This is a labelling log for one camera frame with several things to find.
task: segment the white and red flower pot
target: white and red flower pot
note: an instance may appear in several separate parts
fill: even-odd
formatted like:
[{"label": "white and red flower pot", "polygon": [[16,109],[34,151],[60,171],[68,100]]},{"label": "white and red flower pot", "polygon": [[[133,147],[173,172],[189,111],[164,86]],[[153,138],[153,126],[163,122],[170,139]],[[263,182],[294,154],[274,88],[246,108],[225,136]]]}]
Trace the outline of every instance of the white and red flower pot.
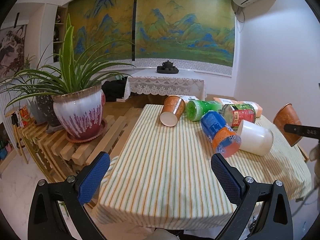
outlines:
[{"label": "white and red flower pot", "polygon": [[99,133],[106,101],[101,84],[52,99],[57,118],[74,138],[87,140]]}]

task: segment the patterned border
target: patterned border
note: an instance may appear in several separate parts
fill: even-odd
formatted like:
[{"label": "patterned border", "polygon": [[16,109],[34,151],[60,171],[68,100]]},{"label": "patterned border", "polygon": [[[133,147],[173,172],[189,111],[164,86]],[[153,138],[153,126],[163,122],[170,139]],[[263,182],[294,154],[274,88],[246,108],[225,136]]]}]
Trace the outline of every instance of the patterned border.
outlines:
[{"label": "patterned border", "polygon": [[[136,69],[154,68],[161,66],[162,62],[168,59],[163,58],[136,58],[132,63]],[[230,76],[232,74],[232,67],[218,65],[214,63],[199,62],[183,59],[169,59],[178,69],[196,70],[197,72],[220,74],[223,76]]]},{"label": "patterned border", "polygon": [[[119,63],[128,63],[128,64],[132,64],[132,60],[131,59],[120,59],[120,60],[113,60],[110,61],[110,63],[112,62],[119,62]],[[113,67],[109,67],[109,68],[105,68],[101,71],[106,71],[106,70],[124,70],[124,69],[134,69],[134,66],[127,66],[127,65],[115,65]]]}]

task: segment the barcode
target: barcode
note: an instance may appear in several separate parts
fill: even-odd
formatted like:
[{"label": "barcode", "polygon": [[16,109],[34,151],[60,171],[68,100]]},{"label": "barcode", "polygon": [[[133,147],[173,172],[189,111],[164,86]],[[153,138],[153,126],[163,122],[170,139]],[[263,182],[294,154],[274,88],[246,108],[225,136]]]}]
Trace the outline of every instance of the barcode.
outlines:
[{"label": "barcode", "polygon": [[238,123],[239,121],[239,113],[238,112],[235,112],[235,120],[234,120],[234,123]]}]

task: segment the table with lace cloth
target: table with lace cloth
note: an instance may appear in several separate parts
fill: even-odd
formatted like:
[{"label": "table with lace cloth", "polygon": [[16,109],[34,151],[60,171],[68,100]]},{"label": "table with lace cloth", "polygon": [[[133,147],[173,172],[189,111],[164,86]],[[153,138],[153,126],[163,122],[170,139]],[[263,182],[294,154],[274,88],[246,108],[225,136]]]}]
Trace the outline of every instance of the table with lace cloth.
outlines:
[{"label": "table with lace cloth", "polygon": [[[100,184],[91,215],[100,223],[128,221],[142,227],[205,229],[224,225],[236,209],[211,170],[212,146],[183,114],[174,127],[160,122],[163,106],[146,105],[127,142]],[[274,140],[265,156],[242,150],[227,158],[243,176],[257,182],[283,182],[288,199],[304,197],[311,174],[297,145],[290,147],[263,115],[257,125],[271,129]]]},{"label": "table with lace cloth", "polygon": [[194,71],[179,70],[178,74],[160,74],[156,69],[144,69],[128,77],[124,91],[124,100],[130,93],[152,95],[185,95],[196,96],[204,100],[204,80]]}]

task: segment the brown paper cup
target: brown paper cup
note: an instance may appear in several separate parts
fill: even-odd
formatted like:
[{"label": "brown paper cup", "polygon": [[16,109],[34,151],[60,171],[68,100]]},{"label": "brown paper cup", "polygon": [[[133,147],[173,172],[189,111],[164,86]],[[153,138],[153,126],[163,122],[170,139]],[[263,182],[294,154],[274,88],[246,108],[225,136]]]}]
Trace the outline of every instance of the brown paper cup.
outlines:
[{"label": "brown paper cup", "polygon": [[301,140],[302,136],[284,131],[284,125],[287,123],[301,125],[301,121],[291,104],[286,104],[279,110],[273,119],[273,123],[278,127],[291,147],[295,146]]},{"label": "brown paper cup", "polygon": [[177,96],[168,96],[164,101],[164,106],[160,114],[160,121],[165,126],[175,126],[186,107],[182,98]]}]

